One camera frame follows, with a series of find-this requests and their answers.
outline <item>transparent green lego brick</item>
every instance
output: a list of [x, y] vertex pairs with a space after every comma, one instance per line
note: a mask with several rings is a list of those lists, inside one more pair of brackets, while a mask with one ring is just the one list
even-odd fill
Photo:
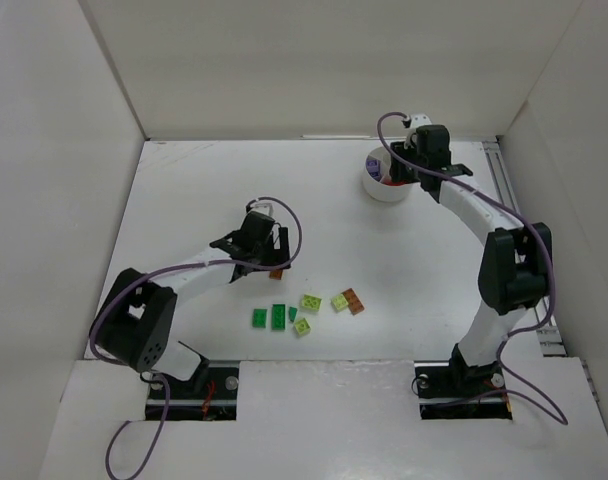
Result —
[[346, 300], [346, 297], [342, 293], [331, 298], [331, 303], [333, 304], [333, 308], [335, 308], [336, 312], [341, 312], [342, 310], [348, 308], [348, 300]]
[[265, 308], [256, 308], [253, 310], [253, 328], [266, 328], [266, 314]]
[[271, 328], [273, 330], [286, 330], [286, 305], [273, 305]]
[[302, 297], [302, 301], [300, 302], [300, 307], [305, 308], [307, 310], [311, 310], [313, 312], [319, 312], [321, 305], [322, 299], [314, 297], [313, 295], [304, 295]]
[[305, 318], [300, 318], [293, 324], [298, 337], [302, 337], [311, 333], [311, 326], [308, 324]]

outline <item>screw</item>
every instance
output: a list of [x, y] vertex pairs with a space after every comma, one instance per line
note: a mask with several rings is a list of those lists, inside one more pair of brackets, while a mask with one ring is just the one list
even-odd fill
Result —
[[502, 388], [504, 386], [504, 377], [499, 373], [494, 373], [491, 377], [491, 383], [495, 388]]
[[426, 390], [429, 387], [428, 375], [422, 373], [419, 377], [417, 377], [417, 386], [422, 390]]
[[237, 377], [231, 376], [226, 379], [226, 381], [224, 382], [224, 386], [227, 390], [237, 390], [237, 386], [239, 385], [239, 383], [240, 382]]

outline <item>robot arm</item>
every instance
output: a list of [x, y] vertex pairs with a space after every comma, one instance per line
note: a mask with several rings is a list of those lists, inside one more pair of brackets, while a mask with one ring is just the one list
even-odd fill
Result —
[[[177, 380], [201, 384], [208, 360], [169, 337], [175, 308], [207, 290], [226, 285], [254, 271], [253, 265], [277, 266], [290, 259], [288, 229], [272, 218], [272, 205], [257, 203], [247, 211], [242, 226], [216, 240], [184, 264], [204, 263], [147, 281], [111, 309], [96, 336], [96, 344], [137, 372], [155, 369]], [[234, 263], [245, 262], [245, 265]], [[120, 273], [99, 315], [144, 274], [134, 269]]]
[[[419, 126], [417, 116], [406, 124], [411, 127], [407, 139], [392, 143], [393, 151], [426, 170], [457, 176], [460, 182], [479, 191], [470, 169], [451, 164], [448, 130], [431, 125], [425, 116], [420, 118], [424, 120]], [[416, 362], [416, 373], [424, 380], [420, 397], [471, 397], [484, 391], [484, 383], [499, 373], [497, 351], [506, 335], [528, 308], [548, 294], [544, 259], [535, 239], [520, 222], [462, 186], [418, 172], [394, 158], [390, 175], [393, 182], [420, 183], [484, 245], [478, 276], [482, 300], [468, 333], [455, 345], [447, 365], [426, 362], [428, 366], [418, 367], [421, 362]], [[534, 227], [550, 255], [550, 230], [542, 223]]]

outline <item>white enclosure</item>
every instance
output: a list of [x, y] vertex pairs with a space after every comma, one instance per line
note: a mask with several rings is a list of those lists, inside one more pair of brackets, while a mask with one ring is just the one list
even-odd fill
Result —
[[504, 133], [580, 0], [82, 0], [156, 138]]
[[77, 3], [0, 1], [0, 479], [39, 473], [142, 143]]

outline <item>white backdrop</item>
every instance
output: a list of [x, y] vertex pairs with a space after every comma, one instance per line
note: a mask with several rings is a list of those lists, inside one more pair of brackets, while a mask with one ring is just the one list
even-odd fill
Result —
[[146, 134], [505, 133], [580, 0], [81, 0]]
[[0, 1], [0, 479], [39, 475], [143, 139], [75, 1]]
[[585, 0], [502, 142], [523, 211], [553, 231], [557, 322], [608, 429], [608, 0]]

